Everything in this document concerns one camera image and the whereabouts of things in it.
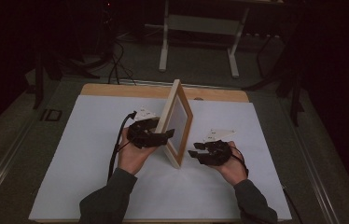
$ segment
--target table leg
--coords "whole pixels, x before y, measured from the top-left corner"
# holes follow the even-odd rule
[[[165,16],[163,19],[163,43],[162,43],[162,49],[161,49],[161,58],[160,58],[160,72],[166,71],[166,62],[168,60],[168,7],[169,7],[169,1],[165,1]]]
[[[232,48],[228,49],[228,58],[230,60],[230,72],[232,73],[233,78],[239,78],[238,65],[236,64],[235,59],[235,51],[238,48],[238,43],[242,36],[242,31],[244,29],[244,24],[246,22],[249,9],[249,7],[244,9],[244,15],[242,17],[242,20],[239,22],[238,30],[235,34],[235,41],[232,45]]]

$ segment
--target black cable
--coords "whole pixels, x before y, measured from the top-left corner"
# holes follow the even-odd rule
[[[297,208],[296,208],[296,205],[293,203],[293,201],[291,200],[290,196],[288,195],[288,193],[287,193],[287,191],[286,191],[285,189],[283,189],[283,192],[285,193],[286,197],[287,197],[288,200],[290,201],[291,206],[293,206],[294,211],[296,212],[297,217],[298,217],[298,219],[299,219],[299,221],[300,221],[300,224],[303,224],[303,221],[302,221],[302,219],[300,218],[300,213],[299,213],[299,211],[298,211]]]
[[[129,142],[127,142],[127,143],[125,143],[122,147],[120,147],[120,148],[119,148],[119,152],[120,152],[123,148],[125,148],[126,146],[128,146],[128,144],[130,144],[131,142],[132,142],[132,140],[129,141]]]
[[[117,41],[115,41],[114,43],[117,44],[117,45],[119,45],[119,47],[121,48],[121,54],[119,55],[119,57],[118,57],[117,60],[115,59],[115,57],[113,57],[114,66],[113,66],[113,68],[111,69],[110,74],[109,74],[109,76],[108,76],[108,84],[110,84],[111,77],[113,76],[113,72],[114,72],[114,71],[116,71],[116,78],[117,78],[117,82],[118,82],[118,84],[119,84],[117,66],[118,66],[119,61],[121,60],[121,58],[122,58],[122,56],[123,56],[123,54],[124,54],[124,47],[122,47],[122,45],[121,45],[119,42],[117,42]]]
[[[121,127],[119,128],[119,135],[117,137],[117,142],[114,145],[114,150],[113,150],[113,153],[111,154],[110,165],[108,168],[107,182],[110,179],[111,175],[113,174],[114,163],[116,162],[117,153],[119,153],[119,139],[121,138],[125,123],[128,119],[134,119],[134,116],[136,116],[136,111],[133,111],[133,113],[127,115],[124,121],[122,121]]]
[[[133,71],[129,68],[126,68],[121,62],[118,62],[118,65],[120,68],[122,68],[122,70],[126,74],[126,77],[120,77],[120,78],[130,79],[133,82],[133,84],[136,86],[136,82],[133,79]]]
[[[236,148],[236,147],[231,147],[231,148],[235,148],[235,149],[242,155],[242,157],[244,158],[244,154],[242,154],[242,152],[241,152],[238,148]],[[238,162],[240,162],[240,163],[242,164],[242,166],[244,167],[244,170],[246,171],[246,175],[248,176],[249,170],[248,170],[247,167],[246,167],[246,163],[244,163],[244,159],[241,160],[239,157],[237,157],[237,156],[235,156],[235,155],[233,155],[233,154],[231,154],[231,156],[232,156],[233,158],[235,158]]]

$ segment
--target hand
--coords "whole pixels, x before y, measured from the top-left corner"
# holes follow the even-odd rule
[[[122,170],[136,175],[151,153],[153,153],[157,147],[145,147],[138,148],[133,143],[130,143],[127,138],[128,128],[122,131],[122,139],[119,144],[119,168]]]
[[[228,144],[230,145],[232,155],[243,160],[244,157],[242,156],[242,154],[235,149],[236,148],[235,143],[230,141],[228,142]],[[220,166],[210,166],[210,167],[219,171],[221,175],[224,177],[224,179],[233,186],[247,179],[247,174],[244,167],[239,161],[237,161],[233,157],[230,157],[230,159],[226,163]]]

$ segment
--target gray sleeve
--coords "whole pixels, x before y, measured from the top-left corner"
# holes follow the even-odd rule
[[[137,178],[117,168],[107,185],[85,197],[79,204],[81,224],[122,223]]]
[[[244,224],[277,223],[276,212],[268,206],[264,195],[251,180],[241,181],[233,188]]]

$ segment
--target white paper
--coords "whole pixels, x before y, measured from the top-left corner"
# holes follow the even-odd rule
[[[186,150],[194,150],[192,144],[203,140],[206,129],[236,130],[222,140],[234,141],[242,151],[249,178],[279,219],[291,219],[253,105],[210,101],[189,104],[194,118]],[[79,219],[79,202],[105,185],[121,122],[141,106],[160,114],[164,105],[163,99],[78,96],[29,218]],[[232,186],[187,152],[178,170],[158,149],[136,176],[125,220],[240,218]]]

